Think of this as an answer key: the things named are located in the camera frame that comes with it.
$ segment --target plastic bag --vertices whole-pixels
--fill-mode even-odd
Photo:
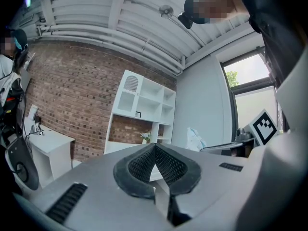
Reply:
[[[186,149],[199,152],[206,147],[206,142],[199,136],[198,131],[187,128],[187,147]]]

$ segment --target tree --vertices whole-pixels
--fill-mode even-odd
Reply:
[[[235,87],[239,84],[239,82],[236,80],[236,76],[237,76],[236,71],[227,72],[226,75],[227,75],[230,87]]]

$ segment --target white door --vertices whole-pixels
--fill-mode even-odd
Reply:
[[[143,76],[125,70],[116,93],[112,112],[135,117]]]

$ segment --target brick wall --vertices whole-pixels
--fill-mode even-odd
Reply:
[[[118,52],[82,43],[38,41],[30,44],[36,56],[30,65],[26,115],[37,105],[42,124],[75,138],[71,156],[85,161],[102,155],[118,85],[125,69],[175,90],[165,73]],[[116,117],[110,140],[140,143],[140,132],[151,123]]]

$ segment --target white shelf unit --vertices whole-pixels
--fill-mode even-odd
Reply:
[[[125,70],[112,108],[105,150],[108,149],[113,115],[152,122],[151,143],[171,143],[176,92],[141,75]],[[163,137],[158,136],[163,127]]]

